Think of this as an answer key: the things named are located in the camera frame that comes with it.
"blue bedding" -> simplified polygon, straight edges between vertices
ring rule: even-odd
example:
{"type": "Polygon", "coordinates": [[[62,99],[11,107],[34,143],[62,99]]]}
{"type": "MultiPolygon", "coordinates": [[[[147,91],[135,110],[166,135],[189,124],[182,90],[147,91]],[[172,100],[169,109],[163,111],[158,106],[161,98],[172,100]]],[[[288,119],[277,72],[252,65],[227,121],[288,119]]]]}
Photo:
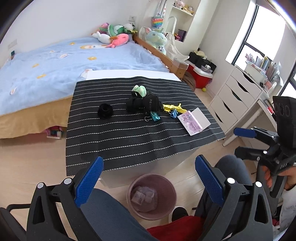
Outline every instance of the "blue bedding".
{"type": "Polygon", "coordinates": [[[92,37],[63,41],[16,54],[0,69],[0,115],[72,95],[86,69],[168,72],[160,59],[133,41],[116,48],[103,48],[92,37]]]}

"wooden floor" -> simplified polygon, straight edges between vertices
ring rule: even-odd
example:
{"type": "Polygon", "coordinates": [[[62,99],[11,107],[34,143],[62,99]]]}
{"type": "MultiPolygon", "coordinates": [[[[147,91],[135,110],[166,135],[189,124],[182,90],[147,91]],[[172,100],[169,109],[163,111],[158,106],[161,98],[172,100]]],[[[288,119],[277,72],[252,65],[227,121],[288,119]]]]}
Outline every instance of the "wooden floor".
{"type": "MultiPolygon", "coordinates": [[[[195,93],[208,107],[211,97],[198,89],[195,93]]],[[[240,138],[236,138],[226,147],[223,147],[222,143],[223,141],[214,142],[199,148],[186,161],[166,175],[177,191],[177,205],[184,206],[188,212],[192,207],[197,206],[204,188],[194,169],[195,157],[203,154],[211,165],[215,165],[219,158],[233,154],[237,146],[244,145],[240,138]]],[[[39,182],[54,185],[66,178],[65,144],[65,138],[62,140],[48,139],[42,133],[13,139],[0,139],[0,207],[6,207],[11,203],[30,203],[39,182]]],[[[254,171],[252,163],[248,163],[247,166],[251,172],[254,171]]],[[[128,185],[107,188],[98,182],[96,188],[105,190],[128,208],[126,201],[128,185]]],[[[64,213],[60,208],[59,210],[69,236],[75,238],[68,228],[69,224],[64,213]]],[[[12,214],[25,228],[28,210],[14,210],[12,214]]],[[[168,217],[157,221],[147,221],[137,216],[135,218],[145,228],[168,222],[168,217]]]]}

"black shoe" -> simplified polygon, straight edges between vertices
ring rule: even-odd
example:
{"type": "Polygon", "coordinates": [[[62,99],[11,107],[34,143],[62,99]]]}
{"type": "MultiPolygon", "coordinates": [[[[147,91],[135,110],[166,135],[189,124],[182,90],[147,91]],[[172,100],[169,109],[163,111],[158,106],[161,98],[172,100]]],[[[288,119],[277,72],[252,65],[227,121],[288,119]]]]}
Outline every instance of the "black shoe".
{"type": "Polygon", "coordinates": [[[181,206],[175,206],[173,211],[169,214],[168,222],[171,223],[173,221],[176,221],[182,217],[189,216],[188,212],[184,207],[181,206]]]}

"electrical outlet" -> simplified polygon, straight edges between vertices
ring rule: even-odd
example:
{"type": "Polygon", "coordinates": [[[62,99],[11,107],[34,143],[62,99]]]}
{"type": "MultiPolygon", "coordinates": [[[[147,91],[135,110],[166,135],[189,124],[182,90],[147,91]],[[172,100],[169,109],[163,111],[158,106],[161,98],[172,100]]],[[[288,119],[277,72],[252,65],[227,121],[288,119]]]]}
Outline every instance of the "electrical outlet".
{"type": "Polygon", "coordinates": [[[12,41],[9,45],[8,45],[8,49],[11,49],[13,46],[17,45],[17,39],[15,39],[14,41],[12,41]]]}
{"type": "Polygon", "coordinates": [[[128,19],[130,22],[135,22],[136,21],[136,16],[130,16],[130,18],[128,19]]]}

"person's hand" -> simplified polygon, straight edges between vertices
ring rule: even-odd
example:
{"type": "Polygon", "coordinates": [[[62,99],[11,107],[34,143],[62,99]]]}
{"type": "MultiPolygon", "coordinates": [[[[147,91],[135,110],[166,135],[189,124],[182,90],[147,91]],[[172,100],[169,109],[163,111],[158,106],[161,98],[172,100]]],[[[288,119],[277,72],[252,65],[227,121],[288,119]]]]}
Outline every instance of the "person's hand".
{"type": "MultiPolygon", "coordinates": [[[[270,175],[270,170],[266,166],[262,166],[263,171],[265,172],[264,179],[269,188],[272,186],[272,177],[270,175]]],[[[287,182],[285,183],[285,190],[290,190],[296,185],[296,167],[290,167],[289,169],[279,173],[279,176],[288,176],[287,182]]]]}

